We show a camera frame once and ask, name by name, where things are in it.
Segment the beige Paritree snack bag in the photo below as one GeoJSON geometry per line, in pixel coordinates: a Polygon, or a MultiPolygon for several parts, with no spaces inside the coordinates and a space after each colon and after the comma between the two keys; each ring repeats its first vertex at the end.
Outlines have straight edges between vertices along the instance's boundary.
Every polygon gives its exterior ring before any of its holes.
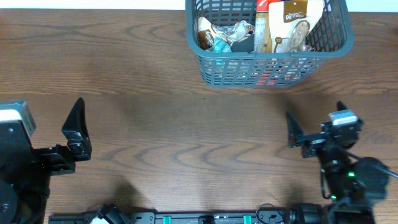
{"type": "Polygon", "coordinates": [[[305,50],[305,38],[323,14],[323,0],[277,1],[269,4],[273,53],[305,50]]]}

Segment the spaghetti packet orange and tan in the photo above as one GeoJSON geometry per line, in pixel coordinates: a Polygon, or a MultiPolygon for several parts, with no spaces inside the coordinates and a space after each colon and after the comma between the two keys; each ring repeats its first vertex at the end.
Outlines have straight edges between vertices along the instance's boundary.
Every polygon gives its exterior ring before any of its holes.
{"type": "Polygon", "coordinates": [[[257,53],[272,52],[272,39],[269,28],[269,4],[273,2],[280,2],[280,0],[256,1],[254,51],[257,53]]]}

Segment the teal white snack packet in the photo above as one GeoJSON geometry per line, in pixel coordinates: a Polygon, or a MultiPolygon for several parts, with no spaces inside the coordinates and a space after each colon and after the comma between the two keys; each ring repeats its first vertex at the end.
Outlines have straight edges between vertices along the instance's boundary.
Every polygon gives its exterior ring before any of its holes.
{"type": "Polygon", "coordinates": [[[210,53],[232,53],[231,47],[220,37],[215,37],[213,45],[206,49],[210,53]]]}

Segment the beige Paritree dried food bag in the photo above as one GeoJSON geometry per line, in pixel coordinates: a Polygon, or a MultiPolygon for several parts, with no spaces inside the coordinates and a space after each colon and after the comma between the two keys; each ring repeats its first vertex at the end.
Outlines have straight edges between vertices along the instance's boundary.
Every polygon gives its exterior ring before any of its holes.
{"type": "Polygon", "coordinates": [[[246,21],[239,21],[233,26],[217,26],[205,17],[198,19],[198,45],[203,50],[208,50],[216,44],[242,42],[255,33],[255,27],[246,21]]]}

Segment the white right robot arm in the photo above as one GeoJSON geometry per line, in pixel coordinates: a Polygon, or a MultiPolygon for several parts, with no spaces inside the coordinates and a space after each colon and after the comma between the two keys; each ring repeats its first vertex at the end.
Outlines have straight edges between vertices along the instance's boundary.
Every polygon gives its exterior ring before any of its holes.
{"type": "Polygon", "coordinates": [[[286,113],[289,147],[300,147],[304,159],[320,163],[322,197],[331,204],[297,203],[284,212],[284,223],[375,223],[373,208],[387,196],[397,174],[375,157],[350,149],[358,142],[363,120],[341,101],[316,134],[305,134],[292,113],[286,113]]]}

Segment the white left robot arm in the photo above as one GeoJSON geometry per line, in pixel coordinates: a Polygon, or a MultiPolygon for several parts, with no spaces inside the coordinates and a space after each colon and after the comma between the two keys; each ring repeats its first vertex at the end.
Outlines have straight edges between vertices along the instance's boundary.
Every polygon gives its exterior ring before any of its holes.
{"type": "Polygon", "coordinates": [[[51,176],[72,174],[77,162],[91,159],[83,98],[62,126],[66,145],[34,148],[35,129],[26,101],[1,102],[1,223],[42,223],[51,176]]]}

